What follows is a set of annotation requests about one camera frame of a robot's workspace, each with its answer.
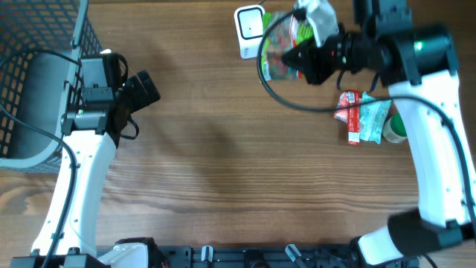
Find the green snack packet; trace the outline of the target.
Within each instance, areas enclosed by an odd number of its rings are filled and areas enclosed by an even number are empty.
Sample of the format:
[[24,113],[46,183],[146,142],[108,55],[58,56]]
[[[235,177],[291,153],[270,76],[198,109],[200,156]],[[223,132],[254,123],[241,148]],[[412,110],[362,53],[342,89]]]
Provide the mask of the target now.
[[266,81],[303,78],[301,71],[285,65],[281,57],[313,36],[312,26],[307,21],[298,21],[294,16],[279,23],[263,45],[261,66]]

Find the red candy bar wrapper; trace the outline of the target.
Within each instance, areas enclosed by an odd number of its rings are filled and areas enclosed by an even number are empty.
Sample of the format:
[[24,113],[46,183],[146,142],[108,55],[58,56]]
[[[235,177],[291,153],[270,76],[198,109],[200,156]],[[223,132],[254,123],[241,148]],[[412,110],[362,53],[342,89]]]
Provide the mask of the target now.
[[360,144],[360,107],[361,98],[357,91],[348,91],[347,100],[352,108],[348,109],[349,118],[347,123],[348,131],[348,144],[359,145]]

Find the teal wipes packet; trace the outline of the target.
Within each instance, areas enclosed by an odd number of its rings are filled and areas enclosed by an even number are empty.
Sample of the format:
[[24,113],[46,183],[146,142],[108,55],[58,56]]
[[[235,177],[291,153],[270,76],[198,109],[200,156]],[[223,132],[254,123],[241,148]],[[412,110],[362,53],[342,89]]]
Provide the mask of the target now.
[[360,139],[381,143],[382,130],[391,101],[377,101],[360,107]]

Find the green lid jar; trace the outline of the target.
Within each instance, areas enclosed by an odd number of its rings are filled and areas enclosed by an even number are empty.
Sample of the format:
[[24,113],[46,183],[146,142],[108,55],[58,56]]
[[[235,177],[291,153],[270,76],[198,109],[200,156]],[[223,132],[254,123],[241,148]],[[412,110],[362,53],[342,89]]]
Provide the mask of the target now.
[[386,120],[383,126],[382,136],[388,142],[394,144],[402,143],[407,139],[405,125],[403,124],[402,117],[399,113],[392,115],[388,120]]

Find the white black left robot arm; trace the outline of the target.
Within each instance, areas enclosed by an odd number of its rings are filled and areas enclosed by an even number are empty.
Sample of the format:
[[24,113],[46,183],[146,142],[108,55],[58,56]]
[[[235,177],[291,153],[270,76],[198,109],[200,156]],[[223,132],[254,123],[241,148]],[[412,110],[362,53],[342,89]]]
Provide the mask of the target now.
[[64,156],[47,217],[31,253],[14,257],[12,267],[166,267],[151,237],[119,240],[104,255],[96,248],[96,223],[110,164],[132,113],[161,96],[147,71],[112,86],[88,82],[82,102],[62,123]]

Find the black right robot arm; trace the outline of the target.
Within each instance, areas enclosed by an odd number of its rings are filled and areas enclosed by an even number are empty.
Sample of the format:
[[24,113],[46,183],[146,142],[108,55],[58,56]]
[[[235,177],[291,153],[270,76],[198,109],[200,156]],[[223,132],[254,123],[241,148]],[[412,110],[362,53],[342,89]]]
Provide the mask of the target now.
[[416,26],[405,1],[355,1],[359,32],[345,32],[328,1],[298,1],[313,38],[286,65],[322,84],[335,71],[374,71],[396,105],[411,148],[419,204],[359,237],[360,264],[377,267],[475,238],[475,168],[459,107],[459,63],[440,24]]

